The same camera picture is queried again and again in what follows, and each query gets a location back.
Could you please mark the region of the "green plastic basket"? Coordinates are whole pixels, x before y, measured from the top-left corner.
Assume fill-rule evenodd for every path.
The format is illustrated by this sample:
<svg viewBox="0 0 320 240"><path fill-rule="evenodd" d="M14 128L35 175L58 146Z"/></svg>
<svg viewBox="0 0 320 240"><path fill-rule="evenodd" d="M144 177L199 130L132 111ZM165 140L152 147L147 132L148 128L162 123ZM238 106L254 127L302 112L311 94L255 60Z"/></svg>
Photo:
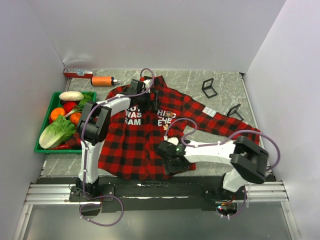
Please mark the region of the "green plastic basket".
<svg viewBox="0 0 320 240"><path fill-rule="evenodd" d="M43 130L49 126L52 121L51 121L51 113L54 109L56 108L62 108L63 105L60 103L60 94L62 94L62 91L56 91L52 94L50 103L48 105L42 126L40 128L39 136L38 139L35 143L34 151L36 153L41 153L41 154L81 154L81 149L71 149L67 148L67 145L63 142L61 145L65 146L65 148L58 147L56 149L43 149L40 144L39 144L39 139L40 135L42 134Z"/></svg>

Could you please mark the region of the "red black plaid shirt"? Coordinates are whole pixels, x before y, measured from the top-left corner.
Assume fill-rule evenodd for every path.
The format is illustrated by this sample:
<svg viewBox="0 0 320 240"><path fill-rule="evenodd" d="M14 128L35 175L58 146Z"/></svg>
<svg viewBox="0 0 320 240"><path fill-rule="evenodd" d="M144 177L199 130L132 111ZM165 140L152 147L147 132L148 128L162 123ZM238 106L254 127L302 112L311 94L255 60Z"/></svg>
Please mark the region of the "red black plaid shirt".
<svg viewBox="0 0 320 240"><path fill-rule="evenodd" d="M165 133L180 138L186 126L213 135L228 137L245 130L244 136L259 144L255 130L243 121L225 116L194 100L191 96L167 86L163 76L154 79L158 91L160 110L141 111L133 106L110 118L108 134L99 153L97 169L125 180L165 180L163 161L156 154ZM166 112L173 112L166 117ZM175 120L170 130L163 129Z"/></svg>

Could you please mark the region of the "orange cylindrical bottle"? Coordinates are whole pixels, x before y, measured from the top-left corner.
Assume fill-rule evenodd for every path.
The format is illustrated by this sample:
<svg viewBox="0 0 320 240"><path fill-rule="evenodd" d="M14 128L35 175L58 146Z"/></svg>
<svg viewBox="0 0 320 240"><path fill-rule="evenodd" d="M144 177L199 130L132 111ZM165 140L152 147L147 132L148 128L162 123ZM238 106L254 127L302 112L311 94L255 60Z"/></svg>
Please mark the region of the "orange cylindrical bottle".
<svg viewBox="0 0 320 240"><path fill-rule="evenodd" d="M120 84L113 76L93 76L90 80L93 87L111 87Z"/></svg>

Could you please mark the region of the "gold leaf brooch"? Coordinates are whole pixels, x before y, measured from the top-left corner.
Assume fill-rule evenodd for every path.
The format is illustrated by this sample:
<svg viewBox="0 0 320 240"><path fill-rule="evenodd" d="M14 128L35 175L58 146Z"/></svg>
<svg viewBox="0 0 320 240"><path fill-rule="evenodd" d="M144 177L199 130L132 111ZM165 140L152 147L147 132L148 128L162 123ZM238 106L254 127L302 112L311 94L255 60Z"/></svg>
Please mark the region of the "gold leaf brooch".
<svg viewBox="0 0 320 240"><path fill-rule="evenodd" d="M163 125L162 127L163 127L163 130L166 131L169 128L169 125L166 124L166 125Z"/></svg>

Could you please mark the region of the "black case with orange brooch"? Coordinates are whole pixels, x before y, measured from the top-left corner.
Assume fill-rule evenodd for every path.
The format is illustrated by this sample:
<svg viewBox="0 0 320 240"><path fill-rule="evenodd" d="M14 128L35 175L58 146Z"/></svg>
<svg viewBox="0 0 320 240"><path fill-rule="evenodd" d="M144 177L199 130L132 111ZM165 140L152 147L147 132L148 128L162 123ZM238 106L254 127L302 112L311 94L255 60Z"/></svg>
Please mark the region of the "black case with orange brooch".
<svg viewBox="0 0 320 240"><path fill-rule="evenodd" d="M236 115L236 116L239 117L239 119L240 119L241 121L243 121L244 118L238 113L238 110L240 109L240 107L241 107L241 104L240 104L240 103L236 104L235 106L232 106L232 107L228 110L226 116L231 117L231 116L233 116L233 115Z"/></svg>

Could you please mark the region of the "toy white radish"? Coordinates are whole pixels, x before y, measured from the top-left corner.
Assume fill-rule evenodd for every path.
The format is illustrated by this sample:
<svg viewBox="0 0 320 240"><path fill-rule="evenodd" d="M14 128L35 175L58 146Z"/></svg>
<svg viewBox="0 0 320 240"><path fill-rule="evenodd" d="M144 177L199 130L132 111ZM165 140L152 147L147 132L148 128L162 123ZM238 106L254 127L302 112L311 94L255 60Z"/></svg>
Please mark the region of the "toy white radish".
<svg viewBox="0 0 320 240"><path fill-rule="evenodd" d="M62 101L77 102L84 99L84 95L79 91L64 91L59 95Z"/></svg>

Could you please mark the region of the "toy orange pumpkin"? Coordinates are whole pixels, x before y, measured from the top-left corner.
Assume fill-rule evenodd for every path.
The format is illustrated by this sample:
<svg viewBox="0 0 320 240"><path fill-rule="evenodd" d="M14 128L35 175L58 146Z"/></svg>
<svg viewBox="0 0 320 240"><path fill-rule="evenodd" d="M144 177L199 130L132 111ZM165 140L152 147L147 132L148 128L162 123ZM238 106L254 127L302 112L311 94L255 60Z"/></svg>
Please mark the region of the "toy orange pumpkin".
<svg viewBox="0 0 320 240"><path fill-rule="evenodd" d="M69 117L69 120L75 125L77 126L80 118L81 118L81 115L82 113L81 112L76 112L76 113L73 113L70 117Z"/></svg>

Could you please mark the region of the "toy green pepper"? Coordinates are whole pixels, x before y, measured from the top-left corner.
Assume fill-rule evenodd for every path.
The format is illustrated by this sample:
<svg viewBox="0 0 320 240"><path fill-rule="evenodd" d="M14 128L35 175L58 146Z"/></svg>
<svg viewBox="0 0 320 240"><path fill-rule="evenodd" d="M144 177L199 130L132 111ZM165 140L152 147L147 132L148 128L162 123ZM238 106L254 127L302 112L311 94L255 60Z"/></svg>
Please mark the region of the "toy green pepper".
<svg viewBox="0 0 320 240"><path fill-rule="evenodd" d="M87 102L92 102L92 101L93 101L92 98L90 98L90 97L85 97L85 98L83 98L83 99L78 103L77 106L78 106L79 108L83 109L84 106L85 106L85 104L86 104Z"/></svg>

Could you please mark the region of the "red rectangular box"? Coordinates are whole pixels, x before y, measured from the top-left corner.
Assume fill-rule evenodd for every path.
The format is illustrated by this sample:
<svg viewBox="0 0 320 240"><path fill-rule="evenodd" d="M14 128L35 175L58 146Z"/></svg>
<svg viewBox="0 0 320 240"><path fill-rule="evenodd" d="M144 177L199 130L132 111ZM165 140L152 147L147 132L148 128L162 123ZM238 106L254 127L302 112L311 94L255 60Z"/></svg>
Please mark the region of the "red rectangular box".
<svg viewBox="0 0 320 240"><path fill-rule="evenodd" d="M66 78L91 79L94 76L94 73L91 69L74 67L65 68L63 74Z"/></svg>

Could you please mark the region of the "toy red chili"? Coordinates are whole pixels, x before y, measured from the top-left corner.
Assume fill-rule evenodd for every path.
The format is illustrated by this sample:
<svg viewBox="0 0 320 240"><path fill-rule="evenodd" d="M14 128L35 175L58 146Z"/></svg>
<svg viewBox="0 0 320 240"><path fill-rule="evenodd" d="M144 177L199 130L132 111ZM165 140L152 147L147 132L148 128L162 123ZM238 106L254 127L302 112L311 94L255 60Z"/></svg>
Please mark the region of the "toy red chili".
<svg viewBox="0 0 320 240"><path fill-rule="evenodd" d="M66 143L59 144L56 147L51 148L51 150L70 150L71 148Z"/></svg>

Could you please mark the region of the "toy orange fruit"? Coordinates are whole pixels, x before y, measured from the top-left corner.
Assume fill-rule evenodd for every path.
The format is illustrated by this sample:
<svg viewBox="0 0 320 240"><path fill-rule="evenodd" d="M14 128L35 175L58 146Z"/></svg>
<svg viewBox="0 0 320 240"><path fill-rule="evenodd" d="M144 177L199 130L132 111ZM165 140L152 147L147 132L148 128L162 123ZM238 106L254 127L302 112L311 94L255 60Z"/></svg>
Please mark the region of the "toy orange fruit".
<svg viewBox="0 0 320 240"><path fill-rule="evenodd" d="M51 112L50 118L51 118L52 121L55 121L59 116L63 116L64 117L66 114L67 113L66 113L64 108L57 107Z"/></svg>

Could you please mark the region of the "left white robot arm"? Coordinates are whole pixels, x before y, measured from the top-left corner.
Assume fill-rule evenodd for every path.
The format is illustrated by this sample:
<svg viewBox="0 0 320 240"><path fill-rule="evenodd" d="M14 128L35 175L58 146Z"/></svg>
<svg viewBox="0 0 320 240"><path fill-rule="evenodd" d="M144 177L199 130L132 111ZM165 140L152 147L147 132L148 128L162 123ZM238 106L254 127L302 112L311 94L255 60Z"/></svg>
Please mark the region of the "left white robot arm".
<svg viewBox="0 0 320 240"><path fill-rule="evenodd" d="M160 107L158 91L149 82L132 80L126 91L104 101L88 101L84 105L76 131L81 139L81 169L76 187L87 201L99 196L98 160L100 147L109 131L111 117L133 106L142 110L158 111Z"/></svg>

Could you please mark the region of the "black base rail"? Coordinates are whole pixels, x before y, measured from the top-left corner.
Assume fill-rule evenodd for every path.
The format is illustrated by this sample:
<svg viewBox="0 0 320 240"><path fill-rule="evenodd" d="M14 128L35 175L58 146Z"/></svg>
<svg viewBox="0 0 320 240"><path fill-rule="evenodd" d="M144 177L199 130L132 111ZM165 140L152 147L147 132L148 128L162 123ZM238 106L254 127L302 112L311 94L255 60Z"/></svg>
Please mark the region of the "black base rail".
<svg viewBox="0 0 320 240"><path fill-rule="evenodd" d="M218 203L241 201L245 189L236 192L222 188L221 176L172 177L167 180L124 180L101 177L94 187L83 194L77 182L70 189L71 203L93 203L102 213L125 211L192 210L216 211Z"/></svg>

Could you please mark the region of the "black case with gold brooch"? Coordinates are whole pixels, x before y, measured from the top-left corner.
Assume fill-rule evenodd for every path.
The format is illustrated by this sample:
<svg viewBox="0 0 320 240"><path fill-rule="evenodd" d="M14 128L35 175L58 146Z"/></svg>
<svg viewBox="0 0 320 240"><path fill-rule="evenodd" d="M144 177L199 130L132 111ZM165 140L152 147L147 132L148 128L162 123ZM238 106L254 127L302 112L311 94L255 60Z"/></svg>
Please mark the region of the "black case with gold brooch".
<svg viewBox="0 0 320 240"><path fill-rule="evenodd" d="M218 95L217 91L213 87L213 83L214 78L210 78L202 82L201 90L208 99Z"/></svg>

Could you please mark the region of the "toy red tomato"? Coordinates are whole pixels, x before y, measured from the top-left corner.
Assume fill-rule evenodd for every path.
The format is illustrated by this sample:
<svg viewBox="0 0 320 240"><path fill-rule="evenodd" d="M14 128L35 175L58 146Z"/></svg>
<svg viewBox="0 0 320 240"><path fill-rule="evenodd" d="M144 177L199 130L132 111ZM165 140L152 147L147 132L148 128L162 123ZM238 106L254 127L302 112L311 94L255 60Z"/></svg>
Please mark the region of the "toy red tomato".
<svg viewBox="0 0 320 240"><path fill-rule="evenodd" d="M62 107L65 110L65 113L68 114L69 112L71 112L74 108L74 106L76 106L77 103L74 101L66 101Z"/></svg>

